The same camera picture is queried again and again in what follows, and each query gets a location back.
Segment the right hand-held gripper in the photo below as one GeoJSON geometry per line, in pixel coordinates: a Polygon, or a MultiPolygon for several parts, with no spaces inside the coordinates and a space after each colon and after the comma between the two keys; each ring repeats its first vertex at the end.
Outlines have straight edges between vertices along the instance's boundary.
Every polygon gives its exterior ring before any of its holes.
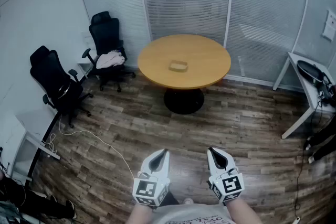
{"type": "Polygon", "coordinates": [[[233,157],[219,148],[210,147],[207,150],[207,160],[211,175],[208,180],[209,188],[218,201],[225,203],[238,198],[245,190],[245,185],[243,175],[238,172],[233,157]]]}

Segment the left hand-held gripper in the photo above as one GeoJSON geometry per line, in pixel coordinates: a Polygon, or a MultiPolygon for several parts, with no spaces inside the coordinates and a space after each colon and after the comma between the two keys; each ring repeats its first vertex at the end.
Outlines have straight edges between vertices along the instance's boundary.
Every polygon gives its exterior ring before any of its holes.
{"type": "Polygon", "coordinates": [[[133,198],[141,205],[158,207],[169,191],[170,152],[161,149],[148,156],[134,179],[133,198]]]}

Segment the small tan tray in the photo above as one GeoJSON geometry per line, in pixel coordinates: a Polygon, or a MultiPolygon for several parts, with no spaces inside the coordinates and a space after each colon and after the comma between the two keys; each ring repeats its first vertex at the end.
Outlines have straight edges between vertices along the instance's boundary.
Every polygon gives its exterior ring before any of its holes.
{"type": "Polygon", "coordinates": [[[187,72],[188,63],[185,61],[172,60],[169,64],[169,70],[174,72],[187,72]]]}

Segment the person's left forearm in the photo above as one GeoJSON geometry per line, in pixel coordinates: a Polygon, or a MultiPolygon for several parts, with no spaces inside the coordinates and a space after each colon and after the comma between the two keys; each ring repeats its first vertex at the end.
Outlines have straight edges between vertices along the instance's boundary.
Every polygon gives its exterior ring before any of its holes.
{"type": "Polygon", "coordinates": [[[152,217],[151,207],[136,203],[125,224],[151,224],[152,217]]]}

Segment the person's right forearm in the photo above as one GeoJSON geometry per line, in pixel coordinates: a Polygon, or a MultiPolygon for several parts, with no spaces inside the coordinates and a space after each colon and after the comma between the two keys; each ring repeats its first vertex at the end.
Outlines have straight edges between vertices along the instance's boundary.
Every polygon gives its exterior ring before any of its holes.
{"type": "Polygon", "coordinates": [[[225,205],[235,224],[262,224],[259,216],[240,197],[226,201],[225,205]]]}

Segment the person's black trouser leg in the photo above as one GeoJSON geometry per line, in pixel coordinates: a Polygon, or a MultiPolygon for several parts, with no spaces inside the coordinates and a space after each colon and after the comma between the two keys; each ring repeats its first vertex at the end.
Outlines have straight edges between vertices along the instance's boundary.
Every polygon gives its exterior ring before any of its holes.
{"type": "Polygon", "coordinates": [[[173,196],[173,194],[169,191],[162,202],[160,203],[160,207],[169,206],[169,205],[179,205],[178,200],[173,196]]]}

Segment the person's printed white shirt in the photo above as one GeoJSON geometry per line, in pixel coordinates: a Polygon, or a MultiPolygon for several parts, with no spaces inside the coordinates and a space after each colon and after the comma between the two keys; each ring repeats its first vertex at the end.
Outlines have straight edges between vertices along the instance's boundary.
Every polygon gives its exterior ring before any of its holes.
{"type": "Polygon", "coordinates": [[[154,210],[151,224],[236,224],[223,205],[169,205],[154,210]]]}

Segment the pale crumpled cloth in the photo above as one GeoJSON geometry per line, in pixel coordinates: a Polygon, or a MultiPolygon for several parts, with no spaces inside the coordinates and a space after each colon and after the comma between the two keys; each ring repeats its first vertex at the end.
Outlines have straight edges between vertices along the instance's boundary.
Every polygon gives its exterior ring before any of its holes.
{"type": "Polygon", "coordinates": [[[122,65],[125,62],[125,57],[119,51],[111,51],[107,54],[102,54],[96,63],[97,69],[105,69],[122,65]]]}

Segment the white desk with angled legs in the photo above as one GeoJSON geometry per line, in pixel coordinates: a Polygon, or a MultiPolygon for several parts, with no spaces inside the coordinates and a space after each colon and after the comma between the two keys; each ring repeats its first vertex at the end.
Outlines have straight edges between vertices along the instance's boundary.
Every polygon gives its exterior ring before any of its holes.
{"type": "Polygon", "coordinates": [[[323,114],[325,113],[336,113],[336,108],[333,108],[331,105],[322,105],[319,106],[318,105],[318,90],[316,89],[315,86],[313,86],[312,84],[310,84],[308,82],[308,80],[306,80],[299,72],[298,67],[297,67],[297,62],[299,60],[303,60],[306,61],[312,65],[316,65],[317,68],[319,68],[322,72],[324,72],[327,77],[330,79],[330,81],[334,84],[333,79],[331,78],[331,75],[329,73],[329,71],[327,70],[327,68],[320,64],[317,63],[313,60],[307,59],[305,57],[302,57],[300,55],[296,55],[292,52],[288,53],[287,59],[285,61],[285,64],[277,78],[277,80],[275,81],[274,85],[273,85],[273,90],[277,90],[277,88],[279,87],[280,82],[282,81],[289,65],[292,65],[292,67],[295,70],[296,75],[298,76],[300,83],[303,87],[304,93],[307,97],[308,103],[309,103],[309,107],[307,108],[306,112],[287,130],[284,132],[284,134],[281,136],[282,139],[287,138],[291,133],[293,133],[302,123],[304,123],[306,121],[306,119],[308,119],[313,112],[321,112],[323,114]]]}

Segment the round wooden table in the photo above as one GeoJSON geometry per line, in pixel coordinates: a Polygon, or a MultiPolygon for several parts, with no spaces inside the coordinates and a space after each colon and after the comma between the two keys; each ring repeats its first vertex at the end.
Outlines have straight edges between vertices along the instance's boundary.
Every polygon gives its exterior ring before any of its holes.
{"type": "Polygon", "coordinates": [[[192,114],[204,103],[203,88],[221,81],[231,58],[218,42],[199,35],[170,35],[145,46],[138,67],[151,82],[166,88],[164,104],[176,114],[192,114]],[[188,63],[187,72],[169,70],[172,60],[188,63]]]}

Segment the small white side table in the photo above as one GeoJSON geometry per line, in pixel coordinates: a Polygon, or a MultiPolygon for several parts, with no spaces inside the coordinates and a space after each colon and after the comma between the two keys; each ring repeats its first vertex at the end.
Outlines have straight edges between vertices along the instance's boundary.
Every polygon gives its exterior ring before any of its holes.
{"type": "Polygon", "coordinates": [[[79,62],[78,67],[82,71],[85,78],[88,78],[89,73],[92,71],[93,64],[90,62],[79,62]]]}

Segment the black oval bag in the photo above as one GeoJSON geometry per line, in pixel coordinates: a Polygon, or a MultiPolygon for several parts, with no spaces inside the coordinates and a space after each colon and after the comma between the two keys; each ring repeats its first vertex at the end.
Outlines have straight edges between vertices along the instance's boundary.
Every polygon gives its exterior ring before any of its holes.
{"type": "Polygon", "coordinates": [[[300,74],[310,83],[317,84],[323,80],[323,72],[316,66],[306,61],[298,60],[297,68],[300,74]]]}

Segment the white desk with black leg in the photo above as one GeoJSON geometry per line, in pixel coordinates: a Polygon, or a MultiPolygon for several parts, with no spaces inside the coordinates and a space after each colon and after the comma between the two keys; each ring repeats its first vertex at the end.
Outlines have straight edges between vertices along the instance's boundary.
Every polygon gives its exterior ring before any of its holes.
{"type": "Polygon", "coordinates": [[[10,178],[22,184],[32,181],[31,170],[38,151],[60,159],[49,149],[44,138],[49,119],[49,114],[43,116],[39,110],[0,115],[0,168],[4,167],[10,178]]]}

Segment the black office chair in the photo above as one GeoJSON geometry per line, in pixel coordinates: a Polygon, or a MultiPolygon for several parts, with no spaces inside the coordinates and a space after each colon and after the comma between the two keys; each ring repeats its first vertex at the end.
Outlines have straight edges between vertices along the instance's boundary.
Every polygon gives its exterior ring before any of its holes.
{"type": "Polygon", "coordinates": [[[90,55],[90,48],[86,49],[82,54],[82,58],[88,58],[93,64],[92,74],[97,76],[100,80],[100,90],[109,81],[114,81],[117,84],[117,91],[121,92],[120,81],[126,75],[136,77],[135,72],[129,71],[125,68],[127,55],[124,49],[124,41],[120,39],[120,22],[117,18],[112,18],[108,11],[100,12],[93,15],[89,32],[96,46],[97,58],[93,59],[90,55]],[[111,51],[119,51],[125,57],[125,62],[122,65],[109,67],[105,69],[97,69],[96,63],[102,54],[107,54],[111,51]]]}
{"type": "Polygon", "coordinates": [[[75,117],[76,109],[85,112],[88,117],[91,116],[91,112],[81,103],[87,97],[93,98],[93,94],[84,94],[76,70],[64,71],[55,50],[49,50],[46,46],[39,47],[30,56],[30,63],[31,76],[45,91],[44,104],[57,110],[61,115],[68,115],[71,128],[74,127],[72,118],[75,117]]]}

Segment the white paper notice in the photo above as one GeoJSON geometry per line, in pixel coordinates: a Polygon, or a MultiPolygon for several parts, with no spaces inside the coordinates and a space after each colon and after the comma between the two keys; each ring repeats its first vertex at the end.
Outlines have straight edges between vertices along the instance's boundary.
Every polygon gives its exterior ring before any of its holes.
{"type": "Polygon", "coordinates": [[[325,21],[322,37],[329,41],[333,41],[336,34],[336,14],[328,10],[327,18],[325,21]]]}

